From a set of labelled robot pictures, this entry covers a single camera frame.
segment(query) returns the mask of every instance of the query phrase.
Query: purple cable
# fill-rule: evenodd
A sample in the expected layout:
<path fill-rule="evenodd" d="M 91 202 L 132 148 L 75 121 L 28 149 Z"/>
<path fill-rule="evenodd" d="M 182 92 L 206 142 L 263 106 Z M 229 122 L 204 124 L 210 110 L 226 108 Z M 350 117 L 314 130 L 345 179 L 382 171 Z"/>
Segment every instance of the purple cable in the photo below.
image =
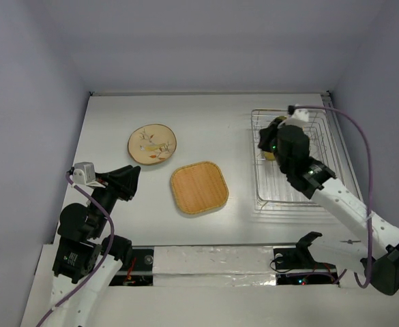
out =
<path fill-rule="evenodd" d="M 82 283 L 78 284 L 68 295 L 64 296 L 64 298 L 62 298 L 60 301 L 58 301 L 54 305 L 54 307 L 56 307 L 56 308 L 60 307 L 65 301 L 69 300 L 75 293 L 77 293 L 77 291 L 79 291 L 81 288 L 83 288 L 83 286 L 90 280 L 90 278 L 92 278 L 92 276 L 94 276 L 94 274 L 96 274 L 96 272 L 99 270 L 99 268 L 104 263 L 108 253 L 110 252 L 111 246 L 113 245 L 113 241 L 115 238 L 115 225 L 114 225 L 113 220 L 111 219 L 110 215 L 104 209 L 104 207 L 101 206 L 98 201 L 93 199 L 86 191 L 81 189 L 78 185 L 74 185 L 73 180 L 70 178 L 69 172 L 65 175 L 65 179 L 68 181 L 69 184 L 72 185 L 73 188 L 75 188 L 75 190 L 77 190 L 79 193 L 83 194 L 87 199 L 89 199 L 91 201 L 91 203 L 93 203 L 96 206 L 96 208 L 101 210 L 101 212 L 106 217 L 106 220 L 108 220 L 108 222 L 110 223 L 110 238 L 108 240 L 108 246 L 106 247 L 104 255 L 102 256 L 102 259 L 99 261 L 99 263 L 96 265 L 96 267 L 91 271 L 91 273 L 89 273 L 87 275 L 87 277 L 85 277 L 85 279 L 83 280 Z M 46 321 L 46 319 L 48 319 L 48 317 L 51 315 L 52 312 L 54 312 L 54 311 L 52 309 L 49 309 L 49 311 L 46 312 L 45 315 L 40 319 L 40 321 L 38 322 L 36 327 L 40 327 Z"/>
<path fill-rule="evenodd" d="M 320 109 L 320 110 L 328 110 L 332 112 L 337 112 L 338 114 L 341 114 L 342 116 L 345 116 L 354 126 L 358 129 L 358 132 L 361 134 L 364 144 L 366 145 L 366 151 L 368 154 L 368 170 L 369 170 L 369 191 L 368 191 L 368 205 L 367 205 L 367 226 L 368 226 L 368 267 L 366 270 L 366 281 L 364 284 L 361 284 L 360 280 L 358 279 L 358 275 L 354 272 L 355 276 L 355 281 L 357 282 L 358 286 L 361 288 L 367 288 L 370 284 L 370 276 L 372 275 L 372 244 L 373 244 L 373 235 L 372 235 L 372 218 L 370 217 L 370 214 L 372 212 L 372 192 L 373 192 L 373 171 L 372 171 L 372 156 L 370 153 L 370 147 L 369 147 L 369 141 L 363 132 L 363 129 L 360 127 L 360 125 L 347 113 L 340 111 L 338 109 L 334 108 L 328 108 L 328 107 L 322 107 L 322 106 L 295 106 L 295 109 Z M 336 281 L 339 281 L 340 278 L 343 277 L 344 273 L 346 270 L 342 272 L 342 274 L 337 278 Z"/>

